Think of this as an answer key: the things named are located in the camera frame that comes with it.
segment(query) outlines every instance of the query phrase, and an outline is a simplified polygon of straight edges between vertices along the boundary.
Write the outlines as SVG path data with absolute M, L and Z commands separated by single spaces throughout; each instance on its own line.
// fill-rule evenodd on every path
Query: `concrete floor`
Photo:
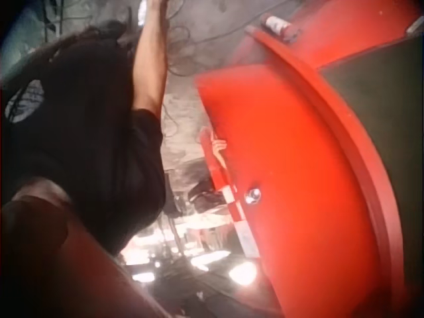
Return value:
M 183 7 L 170 20 L 169 41 L 171 43 L 186 36 L 181 29 L 186 27 L 195 42 L 224 34 L 245 25 L 262 11 L 267 11 L 278 3 L 284 2 L 278 8 L 271 10 L 277 16 L 290 19 L 290 15 L 301 5 L 302 0 L 170 0 L 172 15 L 184 2 Z M 136 18 L 140 0 L 65 0 L 64 33 L 82 30 L 88 25 L 96 25 L 108 19 L 124 21 L 128 6 L 132 8 Z M 17 62 L 22 56 L 42 45 L 44 42 L 44 27 L 37 19 L 40 16 L 40 7 L 24 10 L 21 18 L 10 32 L 1 48 L 2 72 Z M 51 8 L 48 8 L 48 17 L 57 21 Z M 258 25 L 258 18 L 251 24 Z M 225 65 L 225 60 L 231 55 L 237 44 L 244 36 L 240 30 L 209 42 L 192 44 L 186 42 L 183 48 L 175 50 L 170 46 L 170 63 L 172 70 L 179 74 L 193 74 L 216 69 Z M 53 41 L 56 35 L 49 32 L 49 40 Z M 193 84 L 195 76 L 178 77 L 168 76 L 164 104 L 167 111 L 162 116 L 164 141 L 162 158 L 165 170 L 172 170 L 171 183 L 174 191 L 187 191 L 195 185 L 196 176 L 189 173 L 191 166 L 205 173 L 205 165 L 201 163 L 203 152 L 198 142 L 199 130 L 208 125 L 197 90 Z

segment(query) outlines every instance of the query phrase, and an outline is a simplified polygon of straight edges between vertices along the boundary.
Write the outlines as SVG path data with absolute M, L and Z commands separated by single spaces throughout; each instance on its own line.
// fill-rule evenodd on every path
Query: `wire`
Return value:
M 178 13 L 180 13 L 181 9 L 183 9 L 184 3 L 186 3 L 186 0 L 181 0 L 181 5 L 178 7 L 178 9 L 172 13 L 169 17 L 168 20 L 174 18 Z
M 68 18 L 63 18 L 62 21 L 67 21 L 67 20 L 86 20 L 86 19 L 92 19 L 92 18 L 93 18 L 92 15 L 87 15 L 85 17 L 68 17 Z M 56 23 L 60 23 L 60 20 L 50 21 L 49 23 L 46 23 L 46 25 L 54 25 Z
M 175 124 L 175 126 L 176 126 L 176 130 L 172 134 L 169 134 L 169 135 L 166 134 L 166 135 L 164 135 L 165 138 L 170 138 L 170 137 L 173 137 L 176 134 L 178 134 L 178 131 L 180 131 L 180 124 L 178 124 L 176 122 L 176 120 L 174 118 L 172 118 L 172 116 L 169 114 L 169 112 L 168 112 L 168 110 L 167 110 L 167 108 L 165 106 L 165 103 L 162 104 L 162 108 L 164 109 L 165 116 L 167 116 Z
M 218 39 L 220 39 L 220 38 L 224 38 L 224 37 L 226 37 L 226 36 L 229 36 L 229 35 L 232 35 L 233 33 L 235 33 L 235 32 L 237 32 L 237 31 L 240 31 L 240 30 L 242 30 L 243 28 L 245 28 L 246 26 L 248 26 L 250 23 L 252 23 L 254 20 L 256 20 L 258 17 L 260 17 L 261 15 L 263 15 L 264 13 L 267 13 L 268 11 L 271 11 L 271 10 L 273 10 L 273 9 L 276 9 L 276 8 L 278 8 L 278 7 L 280 7 L 280 6 L 282 6 L 282 5 L 285 5 L 286 3 L 289 3 L 290 1 L 292 1 L 292 0 L 283 0 L 283 1 L 281 1 L 281 2 L 279 2 L 279 3 L 277 3 L 277 4 L 275 4 L 275 5 L 272 5 L 272 6 L 269 6 L 268 8 L 266 8 L 266 9 L 264 9 L 264 10 L 262 10 L 261 12 L 259 12 L 259 13 L 257 13 L 257 14 L 255 14 L 251 19 L 249 19 L 248 21 L 246 21 L 245 23 L 243 23 L 243 24 L 241 24 L 241 25 L 239 25 L 239 26 L 237 26 L 237 27 L 235 27 L 235 28 L 232 28 L 231 30 L 229 30 L 229 31 L 227 31 L 227 32 L 224 32 L 224 33 L 221 33 L 221 34 L 218 34 L 218 35 L 215 35 L 215 36 L 210 36 L 209 38 L 204 38 L 204 39 L 202 39 L 202 40 L 192 40 L 191 39 L 191 31 L 190 31 L 190 29 L 189 28 L 187 28 L 186 26 L 174 26 L 174 27 L 172 27 L 171 29 L 170 29 L 170 33 L 173 31 L 173 30 L 176 30 L 176 29 L 182 29 L 182 30 L 185 30 L 186 32 L 187 32 L 187 38 L 185 39 L 185 40 L 178 40 L 178 41 L 176 41 L 176 42 L 183 42 L 183 41 L 185 41 L 186 42 L 186 44 L 194 44 L 195 46 L 197 46 L 197 45 L 199 45 L 199 44 L 203 44 L 203 43 L 207 43 L 207 42 L 211 42 L 211 41 L 214 41 L 214 40 L 218 40 Z M 199 62 L 197 62 L 197 61 L 195 61 L 194 60 L 194 54 L 192 54 L 192 56 L 191 56 L 191 58 L 192 58 L 192 60 L 193 60 L 193 63 L 194 64 L 197 64 L 197 65 L 201 65 L 201 66 L 204 66 L 204 65 L 202 65 L 202 64 L 200 64 Z M 168 72 L 169 73 L 171 73 L 172 75 L 174 75 L 174 76 L 178 76 L 178 77 L 181 77 L 181 78 L 185 78 L 185 77 L 190 77 L 190 76 L 193 76 L 193 75 L 195 75 L 195 74 L 197 74 L 197 72 L 192 72 L 192 73 L 190 73 L 190 74 L 180 74 L 180 73 L 177 73 L 177 72 L 175 72 L 173 69 L 172 69 L 172 66 L 173 65 L 171 65 L 171 64 L 168 64 Z

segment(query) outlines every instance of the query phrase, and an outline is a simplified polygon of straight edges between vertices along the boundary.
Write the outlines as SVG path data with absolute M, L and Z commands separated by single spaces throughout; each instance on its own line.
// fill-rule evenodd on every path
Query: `person in background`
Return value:
M 79 41 L 2 98 L 2 206 L 24 195 L 69 205 L 114 256 L 154 222 L 165 202 L 167 4 L 147 0 L 133 64 L 116 40 Z
M 165 200 L 167 0 L 147 3 L 133 66 L 86 40 L 2 101 L 2 317 L 170 317 L 114 259 Z

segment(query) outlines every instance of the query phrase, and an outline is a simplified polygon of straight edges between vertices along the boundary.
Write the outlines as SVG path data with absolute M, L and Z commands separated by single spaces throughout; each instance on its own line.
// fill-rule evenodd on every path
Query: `red curved panel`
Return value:
M 316 0 L 291 19 L 303 32 L 290 48 L 320 68 L 403 38 L 419 16 L 412 0 Z
M 197 85 L 286 317 L 346 317 L 381 285 L 367 202 L 350 162 L 295 82 L 266 65 Z M 252 186 L 262 192 L 247 205 Z

